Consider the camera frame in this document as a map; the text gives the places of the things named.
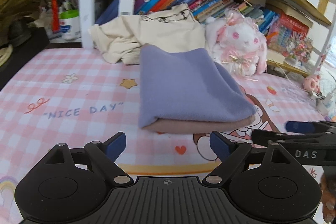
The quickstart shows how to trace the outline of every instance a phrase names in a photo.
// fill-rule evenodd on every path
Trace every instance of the olive green cloth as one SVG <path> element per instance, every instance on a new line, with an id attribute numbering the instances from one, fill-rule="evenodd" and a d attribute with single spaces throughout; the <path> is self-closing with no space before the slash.
<path id="1" fill-rule="evenodd" d="M 8 29 L 14 20 L 39 10 L 41 0 L 0 0 L 0 47 L 8 43 Z"/>

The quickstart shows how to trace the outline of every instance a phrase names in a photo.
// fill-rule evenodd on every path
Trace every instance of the stuffed toy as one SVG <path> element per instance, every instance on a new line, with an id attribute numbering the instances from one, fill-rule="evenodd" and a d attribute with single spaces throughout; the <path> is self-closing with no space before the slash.
<path id="1" fill-rule="evenodd" d="M 320 93 L 320 76 L 309 75 L 303 81 L 303 89 L 308 92 Z"/>
<path id="2" fill-rule="evenodd" d="M 206 22 L 205 37 L 215 62 L 229 73 L 242 77 L 266 70 L 266 38 L 253 19 L 229 9 L 225 18 L 209 17 Z"/>

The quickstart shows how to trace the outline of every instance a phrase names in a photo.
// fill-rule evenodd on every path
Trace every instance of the yellow star print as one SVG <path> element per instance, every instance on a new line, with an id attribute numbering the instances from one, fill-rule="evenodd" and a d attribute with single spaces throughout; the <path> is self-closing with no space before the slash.
<path id="1" fill-rule="evenodd" d="M 125 88 L 127 88 L 128 90 L 131 87 L 137 86 L 138 84 L 135 82 L 135 79 L 123 79 L 123 81 L 121 82 L 120 86 L 123 86 Z"/>

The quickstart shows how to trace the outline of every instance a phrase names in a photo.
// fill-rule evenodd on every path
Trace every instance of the cartoon character print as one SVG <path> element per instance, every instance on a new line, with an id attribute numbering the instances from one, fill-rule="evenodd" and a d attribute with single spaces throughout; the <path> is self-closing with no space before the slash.
<path id="1" fill-rule="evenodd" d="M 245 94 L 247 100 L 252 103 L 257 112 L 255 114 L 255 121 L 247 127 L 238 128 L 237 130 L 231 132 L 221 132 L 226 135 L 228 139 L 238 140 L 243 139 L 244 141 L 251 142 L 251 134 L 253 129 L 269 130 L 274 132 L 280 132 L 275 124 L 270 120 L 264 107 L 254 96 L 247 94 L 242 86 L 239 86 L 242 92 Z M 217 160 L 217 155 L 210 148 L 209 143 L 210 134 L 194 134 L 193 140 L 197 147 L 198 153 L 202 158 L 209 161 Z"/>

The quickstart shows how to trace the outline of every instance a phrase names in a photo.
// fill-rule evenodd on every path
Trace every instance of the pink checkered sheet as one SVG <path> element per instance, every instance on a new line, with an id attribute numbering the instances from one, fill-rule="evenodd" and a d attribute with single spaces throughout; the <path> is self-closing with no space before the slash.
<path id="1" fill-rule="evenodd" d="M 288 120 L 323 119 L 288 80 L 265 73 L 253 79 L 237 81 L 258 109 L 256 121 L 223 133 L 229 139 L 251 142 L 254 128 L 284 132 Z M 0 92 L 0 223 L 21 220 L 15 186 L 57 143 L 83 147 L 123 131 L 127 145 L 116 163 L 135 177 L 202 178 L 219 164 L 208 134 L 139 129 L 139 90 L 139 66 L 106 63 L 95 50 L 48 49 L 24 66 Z M 321 176 L 320 169 L 310 168 Z"/>

